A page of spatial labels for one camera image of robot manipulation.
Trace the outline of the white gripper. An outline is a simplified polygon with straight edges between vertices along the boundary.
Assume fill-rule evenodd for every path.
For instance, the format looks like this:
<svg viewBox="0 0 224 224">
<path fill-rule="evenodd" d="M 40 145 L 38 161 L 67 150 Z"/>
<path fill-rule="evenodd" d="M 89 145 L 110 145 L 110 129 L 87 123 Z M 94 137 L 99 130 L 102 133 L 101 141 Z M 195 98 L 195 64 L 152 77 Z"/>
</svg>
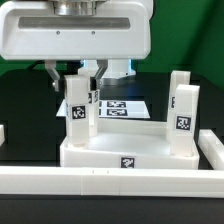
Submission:
<svg viewBox="0 0 224 224">
<path fill-rule="evenodd" d="M 62 79 L 53 60 L 144 59 L 151 50 L 152 0 L 106 0 L 93 16 L 61 16 L 51 1 L 8 1 L 0 5 L 0 56 L 46 60 L 56 92 Z M 98 60 L 90 89 L 108 68 Z"/>
</svg>

